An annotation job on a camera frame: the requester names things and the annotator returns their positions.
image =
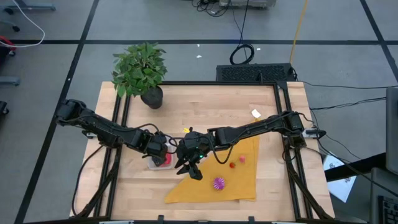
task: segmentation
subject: electronic equipment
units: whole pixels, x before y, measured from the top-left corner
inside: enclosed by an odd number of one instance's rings
[[[220,0],[220,6],[226,7],[228,4],[231,4],[232,6],[245,6],[247,3],[247,0]],[[273,7],[275,6],[276,0],[249,0],[249,6],[252,7],[260,7],[262,9],[265,9],[267,7]]]
[[[295,81],[295,73],[290,63],[218,65],[216,71],[216,81],[257,83]]]
[[[398,200],[385,196],[378,196],[379,223],[398,224]]]

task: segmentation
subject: red object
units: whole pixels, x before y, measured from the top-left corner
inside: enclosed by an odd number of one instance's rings
[[[167,154],[166,154],[166,161],[165,161],[162,165],[160,165],[160,166],[161,166],[161,167],[168,166],[168,165],[170,165],[171,162],[172,162],[172,155],[169,154],[169,153],[167,153]]]
[[[239,156],[239,161],[241,161],[241,163],[244,164],[244,162],[246,161],[246,157],[245,156]]]

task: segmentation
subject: wooden table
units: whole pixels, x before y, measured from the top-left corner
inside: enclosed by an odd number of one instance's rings
[[[292,109],[310,118],[303,83],[288,83],[288,87]],[[262,119],[277,114],[272,86],[162,85],[162,89],[164,102],[163,106],[157,110],[150,109],[139,97],[131,99],[127,126],[135,127],[144,123],[154,123],[164,133],[183,137],[185,135],[183,129],[190,126],[198,132],[206,133],[208,128],[250,123],[254,119],[251,114],[253,109],[257,109],[262,114]],[[111,119],[115,97],[113,84],[104,82],[96,113]],[[283,94],[280,94],[280,97],[283,105]],[[119,123],[122,112],[123,106],[119,110]],[[302,121],[306,128],[311,126],[303,118]],[[318,150],[316,140],[308,139],[307,145]],[[88,140],[85,158],[96,148],[98,148],[98,141]],[[286,165],[282,160],[282,150],[279,133],[267,133],[260,136],[255,202],[235,200],[165,204],[164,197],[185,176],[176,175],[175,169],[149,170],[147,161],[141,159],[142,154],[123,147],[112,219],[156,220],[158,215],[164,215],[166,220],[247,221],[248,216],[254,216],[256,221],[292,221],[294,212]],[[95,155],[82,172],[75,202],[77,211],[82,210],[98,188],[104,152],[103,149]],[[302,160],[309,191],[325,211],[334,216],[319,154],[302,149]],[[305,217],[302,194],[298,188],[297,193],[301,216]],[[107,201],[108,192],[103,197],[101,214],[105,214]]]

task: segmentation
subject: orange cloth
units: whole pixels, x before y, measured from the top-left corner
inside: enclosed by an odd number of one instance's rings
[[[254,136],[238,142],[226,164],[219,164],[214,155],[209,154],[209,158],[199,166],[203,179],[194,180],[187,175],[169,192],[165,203],[255,200],[258,149],[259,136]],[[217,152],[218,159],[224,161],[227,154],[228,151]],[[240,156],[246,157],[244,164],[239,161]],[[236,167],[230,168],[230,162],[235,163]],[[213,188],[216,177],[224,178],[223,190]]]

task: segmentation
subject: black metal frame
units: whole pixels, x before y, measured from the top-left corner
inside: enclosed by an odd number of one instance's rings
[[[272,86],[274,89],[274,94],[275,94],[275,104],[277,107],[277,112],[281,113],[282,112],[282,103],[280,101],[280,94],[279,94],[279,89],[282,89],[283,94],[284,94],[284,101],[285,101],[285,106],[287,110],[291,110],[291,104],[290,104],[290,98],[289,98],[289,91],[287,88],[287,83],[286,82],[274,82],[274,83],[253,83],[253,82],[203,82],[203,81],[166,81],[163,82],[162,85],[250,85],[250,86],[258,86],[258,85],[264,85],[264,86]],[[120,97],[116,97],[115,101],[115,106],[114,106],[114,111],[113,111],[113,121],[117,120],[118,113],[119,113],[119,107],[120,107],[120,102],[121,99]],[[121,124],[123,126],[126,125],[127,121],[127,116],[129,112],[129,105],[130,105],[130,97],[126,97],[125,103],[124,103],[124,109],[123,109],[123,116],[122,116],[122,121]],[[282,137],[282,144],[284,145],[284,150],[287,150],[287,142],[284,141],[283,136]],[[305,181],[305,174],[304,174],[304,169],[303,169],[303,163],[302,163],[302,158],[300,151],[295,150],[295,158],[297,161],[297,171],[298,174],[303,181],[304,185],[307,186],[306,181]],[[104,178],[106,177],[106,174],[108,173],[108,166],[111,158],[111,152],[107,150],[105,153],[104,157],[104,164],[103,164],[103,169],[101,173],[101,180],[100,183],[104,181]],[[120,163],[120,158],[121,158],[121,148],[116,149],[116,155],[114,159],[114,163],[116,164],[116,167],[119,167]],[[287,161],[291,160],[291,156],[289,153],[285,154],[285,158]],[[113,208],[113,203],[114,203],[114,194],[116,191],[116,182],[117,182],[117,175],[118,169],[116,171],[116,175],[114,179],[111,182],[111,186],[109,188],[109,197],[107,201],[107,206],[106,206],[106,214],[105,216],[100,216],[100,210],[101,210],[101,204],[102,200],[98,202],[98,204],[95,207],[95,211],[93,213],[94,217],[88,217],[88,218],[72,218],[68,220],[54,220],[54,221],[48,221],[48,222],[35,222],[35,223],[42,223],[42,224],[47,224],[47,223],[99,223],[99,222],[105,222],[105,221],[112,221],[111,220],[111,213],[112,213],[112,208]],[[313,219],[312,215],[312,208],[307,201],[306,198],[304,198],[304,205],[305,205],[305,211],[306,211],[306,218],[302,218],[300,214],[300,205],[299,205],[299,200],[297,197],[297,189],[296,189],[296,184],[289,176],[289,186],[290,186],[290,194],[292,196],[292,204],[293,204],[293,209],[294,209],[294,216],[295,216],[295,221],[294,222],[300,222],[300,223],[347,223],[347,222],[339,222],[336,220],[319,220],[319,219]],[[255,223],[272,223],[272,222],[257,222],[254,221],[254,217],[248,217],[248,222],[249,224],[255,224]],[[200,221],[164,221],[164,216],[159,215],[158,220],[134,220],[134,223],[142,223],[142,224],[148,224],[148,223],[156,223],[156,224],[163,224],[163,223],[168,223],[168,224],[179,224],[179,223],[202,223]],[[243,221],[208,221],[208,223],[215,224],[215,223],[220,223],[220,224],[225,224],[225,223],[247,223]]]
[[[284,93],[284,98],[285,98],[285,105],[286,105],[286,109],[287,110],[291,110],[291,104],[290,104],[290,98],[289,98],[289,91],[287,89],[287,85],[286,82],[281,82],[281,83],[253,83],[253,82],[163,82],[163,85],[265,85],[265,86],[272,86],[274,89],[274,94],[275,94],[275,103],[276,103],[276,107],[277,107],[277,112],[281,113],[282,112],[282,103],[280,102],[280,95],[279,95],[279,87],[281,87],[281,89],[283,89],[283,93]],[[123,112],[123,118],[122,118],[122,125],[126,124],[127,121],[127,114],[129,111],[129,98],[126,98],[126,102],[124,105],[124,112]],[[117,105],[120,103],[120,98],[116,99],[116,103],[115,103],[115,108],[117,107]],[[116,120],[117,118],[117,113],[114,112],[113,114],[113,119]],[[282,141],[284,143],[284,150],[287,149],[287,145],[285,141]],[[115,160],[115,162],[119,162],[120,160],[120,153],[121,153],[121,149],[117,149],[116,155],[119,158],[118,160]],[[298,172],[300,174],[300,178],[301,180],[304,182],[304,184],[306,185],[305,182],[305,176],[304,176],[304,169],[303,169],[303,165],[302,165],[302,158],[300,155],[299,151],[295,151],[296,153],[296,160],[297,160],[297,167],[298,167]],[[109,166],[109,160],[111,157],[111,153],[106,153],[105,154],[105,158],[104,158],[104,166],[103,166],[103,172],[101,173],[101,180],[106,177],[106,173],[108,171],[108,166]],[[290,154],[286,154],[286,159],[287,160],[291,160]],[[108,197],[108,203],[107,203],[107,207],[106,207],[106,213],[105,216],[107,217],[111,217],[111,212],[112,212],[112,206],[113,206],[113,202],[114,202],[114,192],[116,190],[115,186],[116,186],[116,178],[112,181],[111,183],[111,188],[109,190],[109,197]],[[293,179],[289,176],[289,185],[290,185],[290,193],[292,196],[292,203],[294,205],[294,216],[295,219],[298,220],[299,218],[301,218],[300,215],[300,206],[299,206],[299,200],[297,197],[297,190],[295,187],[295,183],[293,181]],[[312,209],[309,205],[309,203],[307,202],[307,199],[304,200],[305,202],[305,210],[306,210],[306,214],[307,217],[309,218],[313,218],[312,217]],[[97,206],[97,212],[95,213],[95,216],[99,216],[99,208],[101,202],[99,202],[99,205]]]

